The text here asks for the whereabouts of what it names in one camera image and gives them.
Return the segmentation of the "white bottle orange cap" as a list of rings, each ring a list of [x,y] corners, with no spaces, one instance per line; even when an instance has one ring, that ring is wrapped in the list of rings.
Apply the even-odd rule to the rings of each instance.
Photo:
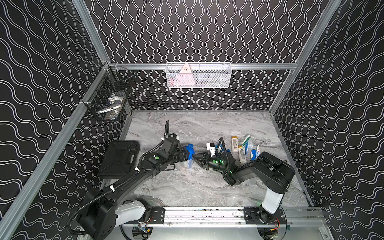
[[[239,161],[242,164],[245,164],[247,162],[247,157],[246,157],[246,150],[244,147],[239,147]]]
[[[239,152],[239,143],[238,143],[238,137],[232,136],[231,137],[231,146],[232,146],[232,152],[238,153]]]

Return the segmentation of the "small white toothpaste tube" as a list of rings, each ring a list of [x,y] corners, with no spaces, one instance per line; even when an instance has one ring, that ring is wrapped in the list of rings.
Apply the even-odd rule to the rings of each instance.
[[[258,158],[261,154],[261,148],[260,148],[260,145],[257,145],[257,149],[256,149],[256,158]]]

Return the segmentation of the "green toothbrush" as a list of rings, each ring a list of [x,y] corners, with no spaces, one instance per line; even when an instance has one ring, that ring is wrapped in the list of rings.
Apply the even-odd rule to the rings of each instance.
[[[241,146],[245,146],[250,140],[252,140],[254,137],[251,135],[247,135],[244,137],[244,139],[240,142]]]

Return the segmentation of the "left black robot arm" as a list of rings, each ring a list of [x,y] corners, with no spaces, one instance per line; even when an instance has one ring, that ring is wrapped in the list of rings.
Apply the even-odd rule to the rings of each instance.
[[[126,215],[118,210],[124,198],[168,166],[188,161],[190,155],[176,134],[166,137],[154,151],[140,157],[138,166],[132,172],[100,191],[89,191],[80,207],[67,220],[66,231],[75,236],[89,235],[94,240],[103,240],[117,226],[141,219],[146,207],[140,201],[133,202],[134,207],[141,210],[139,215]]]

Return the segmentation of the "blue toothbrush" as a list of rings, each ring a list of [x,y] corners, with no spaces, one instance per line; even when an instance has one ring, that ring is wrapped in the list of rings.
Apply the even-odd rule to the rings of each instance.
[[[248,142],[245,146],[247,159],[253,162],[256,159],[257,149],[252,142]]]

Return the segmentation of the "clear jar blue lid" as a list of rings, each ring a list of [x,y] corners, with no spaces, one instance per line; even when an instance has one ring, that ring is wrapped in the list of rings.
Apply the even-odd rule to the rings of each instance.
[[[183,150],[186,152],[186,161],[184,162],[184,167],[186,169],[191,169],[194,163],[193,155],[195,154],[194,145],[188,144],[183,147]]]

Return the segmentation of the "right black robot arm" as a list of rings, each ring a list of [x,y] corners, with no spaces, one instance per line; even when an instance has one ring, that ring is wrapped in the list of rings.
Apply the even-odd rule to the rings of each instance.
[[[236,160],[230,152],[217,155],[199,153],[192,155],[192,159],[207,171],[221,173],[224,181],[230,186],[253,178],[260,179],[267,187],[258,210],[259,219],[265,224],[276,218],[275,213],[295,176],[292,166],[268,152],[262,152],[254,161],[242,166],[236,165]]]

